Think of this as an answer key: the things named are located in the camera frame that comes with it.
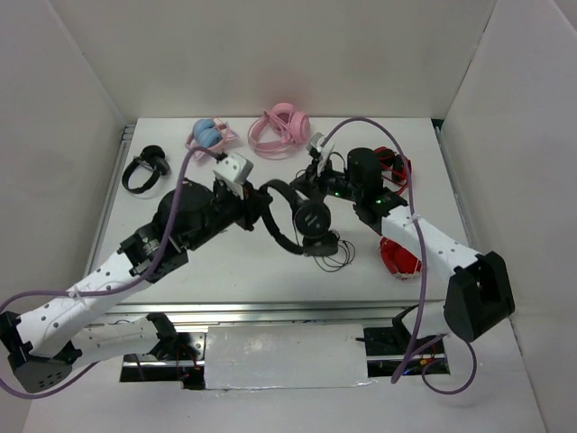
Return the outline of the black Panasonic wired headphones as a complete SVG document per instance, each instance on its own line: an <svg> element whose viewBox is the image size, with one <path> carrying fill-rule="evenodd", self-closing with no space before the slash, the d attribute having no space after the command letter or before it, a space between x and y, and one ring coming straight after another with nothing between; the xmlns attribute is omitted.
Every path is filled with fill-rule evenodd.
<svg viewBox="0 0 577 433"><path fill-rule="evenodd" d="M281 248L295 255L312 257L324 272L338 272L353 262L356 249L331 229L331 213L324 202L301 198L282 180L266 182L259 192L267 195L270 189L279 193L291 210L294 242L282 234L269 207L261 215L267 231Z"/></svg>

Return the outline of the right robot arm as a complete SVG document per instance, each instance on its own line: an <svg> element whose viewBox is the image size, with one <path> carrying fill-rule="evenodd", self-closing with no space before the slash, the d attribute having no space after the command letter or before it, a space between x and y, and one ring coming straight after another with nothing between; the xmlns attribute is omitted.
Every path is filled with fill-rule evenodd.
<svg viewBox="0 0 577 433"><path fill-rule="evenodd" d="M327 196L352 202L357 217L378 235L408 250L446 286L445 299L420 304L397 317L394 346L412 353L425 337L454 334L473 342L516 309L504 259L460 244L417 215L408 201L386 188L374 151L349 151L344 170L334 170L329 155L317 149L293 188L308 198Z"/></svg>

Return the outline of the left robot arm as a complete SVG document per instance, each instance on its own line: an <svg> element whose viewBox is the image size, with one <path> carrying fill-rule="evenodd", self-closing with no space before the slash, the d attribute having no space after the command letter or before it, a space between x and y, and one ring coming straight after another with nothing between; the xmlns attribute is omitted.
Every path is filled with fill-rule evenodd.
<svg viewBox="0 0 577 433"><path fill-rule="evenodd" d="M39 399L69 386L76 369L119 355L164 360L181 339L163 313L127 323L96 322L126 298L150 288L188 263L194 251L231 225L251 231L271 196L248 181L229 188L222 180L207 188L183 180L166 194L152 221L138 228L92 273L26 313L1 310L1 341L23 387L20 397Z"/></svg>

